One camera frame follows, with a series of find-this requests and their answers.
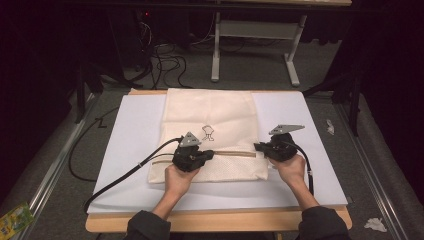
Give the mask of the metal floor rail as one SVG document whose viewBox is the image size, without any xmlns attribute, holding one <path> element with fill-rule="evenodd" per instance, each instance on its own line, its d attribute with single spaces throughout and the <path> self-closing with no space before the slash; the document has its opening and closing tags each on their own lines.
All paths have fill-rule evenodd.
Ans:
<svg viewBox="0 0 424 240">
<path fill-rule="evenodd" d="M 29 209 L 34 217 L 33 222 L 30 225 L 28 225 L 24 230 L 22 230 L 20 233 L 12 237 L 10 240 L 28 240 L 29 239 L 29 235 L 31 234 L 35 224 L 37 223 L 39 216 L 41 215 L 48 199 L 50 198 L 50 195 L 52 194 L 54 190 L 54 187 L 56 186 L 63 172 L 63 169 L 65 168 L 65 165 L 67 164 L 67 159 L 70 154 L 71 148 L 76 144 L 76 140 L 79 137 L 80 133 L 82 132 L 82 129 L 86 123 L 86 118 L 90 114 L 93 106 L 96 104 L 98 99 L 99 99 L 99 94 L 90 93 L 88 98 L 84 100 L 84 103 L 86 105 L 85 112 L 82 114 L 82 117 L 79 120 L 79 122 L 74 124 L 72 131 L 69 137 L 67 138 L 67 141 L 65 142 L 64 146 L 61 148 L 58 156 L 50 165 L 40 186 L 35 192 L 34 197 L 29 203 Z"/>
<path fill-rule="evenodd" d="M 341 118 L 342 124 L 353 143 L 357 155 L 359 156 L 359 161 L 361 162 L 362 169 L 365 172 L 365 179 L 380 210 L 380 213 L 382 214 L 390 235 L 392 236 L 393 240 L 409 240 L 393 207 L 392 201 L 389 199 L 377 176 L 377 173 L 372 167 L 372 164 L 359 137 L 353 133 L 353 130 L 349 125 L 348 115 L 344 107 L 341 104 L 335 104 L 334 108 Z"/>
</svg>

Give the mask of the black metal stand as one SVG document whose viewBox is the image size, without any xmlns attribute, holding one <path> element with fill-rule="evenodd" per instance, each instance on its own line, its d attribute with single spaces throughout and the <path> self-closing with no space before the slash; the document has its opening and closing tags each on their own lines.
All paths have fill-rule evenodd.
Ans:
<svg viewBox="0 0 424 240">
<path fill-rule="evenodd" d="M 76 97 L 77 97 L 77 117 L 76 123 L 80 123 L 86 112 L 85 87 L 91 93 L 102 93 L 103 85 L 100 75 L 91 65 L 80 64 L 76 73 Z"/>
<path fill-rule="evenodd" d="M 343 73 L 303 91 L 302 94 L 304 97 L 309 97 L 317 92 L 333 87 L 334 91 L 331 96 L 333 103 L 342 104 L 346 101 L 350 103 L 348 124 L 352 133 L 357 136 L 357 120 L 359 113 L 359 98 L 362 76 L 362 73 Z"/>
</svg>

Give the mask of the white table mat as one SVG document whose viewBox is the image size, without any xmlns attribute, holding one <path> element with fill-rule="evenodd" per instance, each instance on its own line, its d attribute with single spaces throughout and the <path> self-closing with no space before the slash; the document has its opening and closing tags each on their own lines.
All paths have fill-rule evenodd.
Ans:
<svg viewBox="0 0 424 240">
<path fill-rule="evenodd" d="M 345 194 L 319 137 L 303 95 L 296 91 L 257 92 L 253 95 L 259 115 L 259 140 L 270 139 L 279 124 L 301 125 L 292 133 L 306 152 L 312 173 L 314 196 L 328 208 L 347 205 Z M 130 169 L 138 167 L 160 145 L 163 94 L 126 95 L 103 158 L 95 189 L 100 190 Z M 136 213 L 151 210 L 164 192 L 162 184 L 148 182 L 149 165 L 137 168 L 126 180 L 107 190 L 88 208 L 90 214 Z M 193 183 L 179 201 L 177 211 L 236 211 L 260 208 L 296 208 L 298 203 L 278 172 L 272 169 L 266 181 Z"/>
</svg>

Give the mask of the person's left hand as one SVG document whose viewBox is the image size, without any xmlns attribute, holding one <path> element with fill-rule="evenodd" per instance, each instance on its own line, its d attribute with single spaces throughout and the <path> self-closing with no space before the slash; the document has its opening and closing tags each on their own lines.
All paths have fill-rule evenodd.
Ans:
<svg viewBox="0 0 424 240">
<path fill-rule="evenodd" d="M 165 195 L 181 198 L 190 188 L 193 178 L 199 169 L 192 172 L 183 172 L 175 165 L 170 165 L 165 170 Z"/>
</svg>

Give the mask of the wooden table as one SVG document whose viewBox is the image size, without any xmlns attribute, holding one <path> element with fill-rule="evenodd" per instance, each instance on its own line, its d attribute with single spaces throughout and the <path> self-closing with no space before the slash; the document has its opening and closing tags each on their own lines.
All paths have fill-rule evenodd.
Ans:
<svg viewBox="0 0 424 240">
<path fill-rule="evenodd" d="M 162 90 L 133 90 L 127 95 L 147 95 L 166 93 Z M 100 196 L 109 190 L 106 186 L 96 193 Z M 335 209 L 345 224 L 352 223 L 347 205 Z M 135 213 L 90 214 L 87 217 L 86 228 L 95 233 L 118 233 L 127 228 L 129 219 Z M 301 211 L 296 208 L 260 208 L 240 209 L 236 211 L 177 211 L 169 218 L 174 232 L 248 232 L 265 231 L 279 232 L 297 229 L 301 221 Z"/>
</svg>

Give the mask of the cream mesh laundry bag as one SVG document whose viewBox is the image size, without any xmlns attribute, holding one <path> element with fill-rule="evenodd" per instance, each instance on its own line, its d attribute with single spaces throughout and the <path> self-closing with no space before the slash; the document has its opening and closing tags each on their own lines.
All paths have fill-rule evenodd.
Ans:
<svg viewBox="0 0 424 240">
<path fill-rule="evenodd" d="M 214 152 L 195 176 L 196 182 L 265 180 L 267 160 L 254 148 L 258 131 L 256 105 L 249 91 L 170 89 L 160 125 L 164 148 L 152 161 L 148 182 L 165 181 L 165 169 L 178 147 L 171 140 L 188 132 L 199 139 L 200 152 Z"/>
</svg>

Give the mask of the person's right hand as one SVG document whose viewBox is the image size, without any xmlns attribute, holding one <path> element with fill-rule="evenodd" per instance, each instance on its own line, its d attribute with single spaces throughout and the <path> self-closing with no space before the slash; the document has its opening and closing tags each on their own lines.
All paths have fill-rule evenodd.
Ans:
<svg viewBox="0 0 424 240">
<path fill-rule="evenodd" d="M 281 179 L 289 186 L 304 182 L 306 160 L 302 156 L 295 155 L 283 162 L 271 158 L 269 161 L 277 169 Z"/>
</svg>

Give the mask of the large white crumpled tissue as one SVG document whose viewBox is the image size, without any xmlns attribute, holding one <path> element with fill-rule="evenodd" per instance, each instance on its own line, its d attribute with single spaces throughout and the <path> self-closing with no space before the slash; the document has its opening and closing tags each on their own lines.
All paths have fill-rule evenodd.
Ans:
<svg viewBox="0 0 424 240">
<path fill-rule="evenodd" d="M 368 219 L 367 222 L 365 223 L 364 227 L 366 229 L 372 229 L 372 230 L 379 231 L 379 232 L 386 232 L 387 231 L 387 228 L 382 223 L 381 218 L 370 218 L 370 219 Z"/>
</svg>

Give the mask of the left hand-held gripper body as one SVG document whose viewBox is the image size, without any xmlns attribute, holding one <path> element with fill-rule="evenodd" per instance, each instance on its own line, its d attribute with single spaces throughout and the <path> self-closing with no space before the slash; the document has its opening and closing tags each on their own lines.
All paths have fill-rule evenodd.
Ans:
<svg viewBox="0 0 424 240">
<path fill-rule="evenodd" d="M 200 140 L 191 132 L 188 132 L 179 142 L 174 152 L 172 163 L 183 172 L 192 172 L 196 170 L 199 161 L 197 156 L 199 151 Z"/>
</svg>

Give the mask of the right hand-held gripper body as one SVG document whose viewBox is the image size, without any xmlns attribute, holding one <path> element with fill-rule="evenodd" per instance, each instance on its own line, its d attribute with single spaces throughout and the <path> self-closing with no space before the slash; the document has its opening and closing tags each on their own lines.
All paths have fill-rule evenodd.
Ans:
<svg viewBox="0 0 424 240">
<path fill-rule="evenodd" d="M 294 142 L 291 132 L 303 128 L 303 125 L 277 125 L 269 132 L 271 139 L 267 143 L 268 149 L 265 155 L 278 162 L 284 162 L 294 157 L 300 147 Z"/>
</svg>

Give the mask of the green printed packet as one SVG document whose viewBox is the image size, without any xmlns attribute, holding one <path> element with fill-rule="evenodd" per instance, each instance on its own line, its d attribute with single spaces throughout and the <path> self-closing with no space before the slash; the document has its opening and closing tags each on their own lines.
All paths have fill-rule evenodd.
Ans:
<svg viewBox="0 0 424 240">
<path fill-rule="evenodd" d="M 0 240 L 10 240 L 34 221 L 34 216 L 26 202 L 16 206 L 0 218 Z"/>
</svg>

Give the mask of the white metal desk frame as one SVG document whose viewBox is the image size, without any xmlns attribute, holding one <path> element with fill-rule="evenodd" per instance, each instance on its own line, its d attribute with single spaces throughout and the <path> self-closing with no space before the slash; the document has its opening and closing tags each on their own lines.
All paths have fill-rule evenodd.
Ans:
<svg viewBox="0 0 424 240">
<path fill-rule="evenodd" d="M 331 10 L 350 7 L 352 0 L 214 0 L 218 6 L 225 2 L 266 4 L 276 7 L 329 7 Z M 221 13 L 214 14 L 214 52 L 212 56 L 211 81 L 220 79 L 220 39 L 222 37 L 241 37 L 271 40 L 290 40 L 291 49 L 282 55 L 289 80 L 293 87 L 300 85 L 293 59 L 305 28 L 308 14 L 302 13 L 293 23 L 266 22 L 265 20 L 222 20 Z"/>
</svg>

